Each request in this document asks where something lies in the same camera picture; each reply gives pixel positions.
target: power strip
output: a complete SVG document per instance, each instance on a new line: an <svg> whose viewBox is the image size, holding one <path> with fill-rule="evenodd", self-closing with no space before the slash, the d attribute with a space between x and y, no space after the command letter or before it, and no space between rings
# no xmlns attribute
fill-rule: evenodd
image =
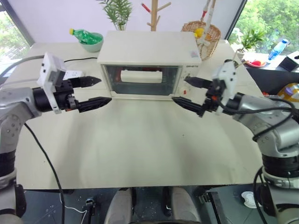
<svg viewBox="0 0 299 224"><path fill-rule="evenodd" d="M83 76L85 76L85 73L83 71L67 70L64 75L64 80Z"/></svg>

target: red fruit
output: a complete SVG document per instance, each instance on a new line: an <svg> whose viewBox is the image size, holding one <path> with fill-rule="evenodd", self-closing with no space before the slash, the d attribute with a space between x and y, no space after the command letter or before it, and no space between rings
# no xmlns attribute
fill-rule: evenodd
<svg viewBox="0 0 299 224"><path fill-rule="evenodd" d="M261 62L260 61L254 61L251 64L256 65L256 66L261 66Z"/></svg>

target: wicker basket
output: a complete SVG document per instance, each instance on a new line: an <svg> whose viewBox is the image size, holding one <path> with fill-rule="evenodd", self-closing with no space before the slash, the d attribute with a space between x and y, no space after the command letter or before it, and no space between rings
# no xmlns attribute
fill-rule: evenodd
<svg viewBox="0 0 299 224"><path fill-rule="evenodd" d="M205 26L206 26L206 23L203 21L192 21L189 23L185 23L182 27L182 31L193 32L197 28L204 29ZM208 40L210 42L210 45L207 47L199 47L199 53L200 53L200 57L202 60L206 60L212 56L212 54L214 53L214 51L217 47L217 44L220 40L220 36L221 36L220 30L214 25L210 25L210 28L209 28L207 34L209 34L211 37L211 39Z"/></svg>

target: yellow ball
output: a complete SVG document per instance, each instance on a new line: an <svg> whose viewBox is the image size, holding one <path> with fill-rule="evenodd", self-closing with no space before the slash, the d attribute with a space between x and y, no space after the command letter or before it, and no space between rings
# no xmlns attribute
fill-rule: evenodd
<svg viewBox="0 0 299 224"><path fill-rule="evenodd" d="M194 32L197 34L197 37L200 38L202 36L202 34L204 33L204 29L198 28Z"/></svg>

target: oven glass door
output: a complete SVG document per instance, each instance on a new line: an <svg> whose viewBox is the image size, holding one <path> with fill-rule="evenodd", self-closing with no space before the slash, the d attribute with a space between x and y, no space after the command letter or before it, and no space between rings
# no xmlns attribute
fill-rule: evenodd
<svg viewBox="0 0 299 224"><path fill-rule="evenodd" d="M178 66L105 65L111 90L118 94L161 95L173 93Z"/></svg>

